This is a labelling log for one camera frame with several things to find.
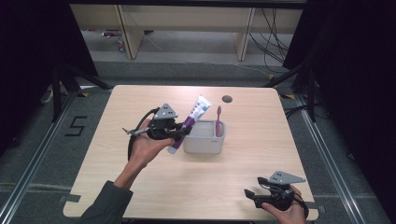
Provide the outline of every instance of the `sleeve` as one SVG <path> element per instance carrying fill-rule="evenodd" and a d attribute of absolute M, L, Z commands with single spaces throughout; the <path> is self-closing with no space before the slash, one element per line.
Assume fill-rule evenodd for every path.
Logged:
<path fill-rule="evenodd" d="M 134 193 L 107 181 L 95 202 L 82 214 L 79 223 L 121 223 L 126 207 Z"/>

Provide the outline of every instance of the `light wood tabletop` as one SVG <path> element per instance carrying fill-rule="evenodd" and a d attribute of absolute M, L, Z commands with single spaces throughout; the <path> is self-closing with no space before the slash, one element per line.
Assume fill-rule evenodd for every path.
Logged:
<path fill-rule="evenodd" d="M 132 130 L 150 109 L 168 103 L 177 122 L 189 115 L 202 94 L 213 105 L 202 119 L 217 119 L 226 126 L 219 154 L 192 154 L 183 149 L 163 150 L 148 164 L 131 190 L 134 192 L 125 217 L 200 220 L 268 220 L 272 215 L 255 207 L 244 189 L 257 194 L 270 192 L 257 177 L 270 177 L 276 170 L 306 179 L 284 110 L 274 89 L 196 86 L 116 86 L 107 102 L 92 142 L 81 165 L 64 214 L 80 217 L 107 180 L 114 181 L 127 162 Z M 230 103 L 223 96 L 232 97 Z M 306 202 L 313 202 L 309 180 L 297 183 Z M 308 220 L 318 218 L 310 209 Z"/>

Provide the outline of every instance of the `pink toothbrush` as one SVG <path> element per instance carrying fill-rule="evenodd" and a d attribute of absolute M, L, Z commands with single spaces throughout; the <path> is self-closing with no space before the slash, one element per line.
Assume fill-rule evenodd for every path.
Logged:
<path fill-rule="evenodd" d="M 219 137 L 219 131 L 220 131 L 220 114 L 221 114 L 221 106 L 218 107 L 218 120 L 216 121 L 216 137 Z"/>

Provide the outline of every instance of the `white toothpaste tube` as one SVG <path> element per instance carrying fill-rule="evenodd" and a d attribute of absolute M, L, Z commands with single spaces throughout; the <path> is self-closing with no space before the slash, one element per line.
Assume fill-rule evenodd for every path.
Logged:
<path fill-rule="evenodd" d="M 197 101 L 195 102 L 195 105 L 192 107 L 192 110 L 189 114 L 189 116 L 186 118 L 186 120 L 183 123 L 182 128 L 189 128 L 192 127 L 200 118 L 201 116 L 206 112 L 206 110 L 212 105 L 206 98 L 202 95 L 199 95 Z M 181 143 L 184 140 L 184 135 L 181 137 L 180 140 L 175 142 L 172 146 L 168 148 L 168 152 L 171 154 L 175 154 L 178 148 L 181 146 Z"/>

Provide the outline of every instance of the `white container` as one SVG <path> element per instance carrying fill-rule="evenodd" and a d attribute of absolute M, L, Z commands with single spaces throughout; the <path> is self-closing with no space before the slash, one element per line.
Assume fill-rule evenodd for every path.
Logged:
<path fill-rule="evenodd" d="M 216 136 L 215 120 L 198 120 L 184 138 L 184 150 L 188 153 L 218 154 L 222 150 L 225 134 L 222 121 L 219 122 L 219 134 Z"/>

